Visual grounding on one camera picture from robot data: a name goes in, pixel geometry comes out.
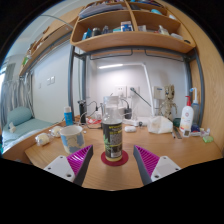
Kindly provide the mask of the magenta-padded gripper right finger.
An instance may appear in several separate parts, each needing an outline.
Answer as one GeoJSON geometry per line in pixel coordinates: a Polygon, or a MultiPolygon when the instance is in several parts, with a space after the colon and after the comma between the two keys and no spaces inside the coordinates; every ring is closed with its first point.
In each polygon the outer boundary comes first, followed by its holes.
{"type": "Polygon", "coordinates": [[[157,156],[154,153],[135,145],[133,155],[136,159],[144,185],[155,182],[180,170],[168,156],[157,156]]]}

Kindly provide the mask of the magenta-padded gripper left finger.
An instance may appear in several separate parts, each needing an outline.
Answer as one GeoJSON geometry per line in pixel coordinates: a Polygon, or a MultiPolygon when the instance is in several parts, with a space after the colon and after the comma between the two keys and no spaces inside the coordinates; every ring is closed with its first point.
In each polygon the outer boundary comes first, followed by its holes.
{"type": "Polygon", "coordinates": [[[69,156],[58,156],[44,170],[81,186],[92,156],[93,146],[89,145],[69,156]]]}

